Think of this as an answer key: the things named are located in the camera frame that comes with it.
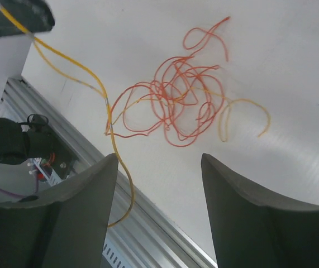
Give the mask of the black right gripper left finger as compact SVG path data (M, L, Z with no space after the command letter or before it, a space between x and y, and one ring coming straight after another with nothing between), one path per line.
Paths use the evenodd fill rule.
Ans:
M117 173L110 154L36 195L0 203L0 267L100 267Z

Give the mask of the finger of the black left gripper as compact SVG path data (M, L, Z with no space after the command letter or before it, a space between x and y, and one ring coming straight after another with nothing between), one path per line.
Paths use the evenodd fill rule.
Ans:
M32 33L49 32L55 26L55 18L47 1L1 0L0 4L17 22ZM21 34L23 32L0 11L0 38Z

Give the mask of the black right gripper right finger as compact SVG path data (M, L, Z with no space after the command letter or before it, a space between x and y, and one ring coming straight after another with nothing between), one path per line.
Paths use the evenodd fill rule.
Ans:
M219 267L319 267L319 205L269 190L209 154L201 170Z

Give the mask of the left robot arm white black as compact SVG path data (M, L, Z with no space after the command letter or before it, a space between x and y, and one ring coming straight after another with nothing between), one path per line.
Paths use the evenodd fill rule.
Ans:
M0 1L20 24L31 33L50 32L55 18L46 1ZM0 12L0 107L8 79L22 70L29 41ZM0 117L0 164L19 165L34 157L49 157L54 139L47 133L48 120L36 116L24 122Z

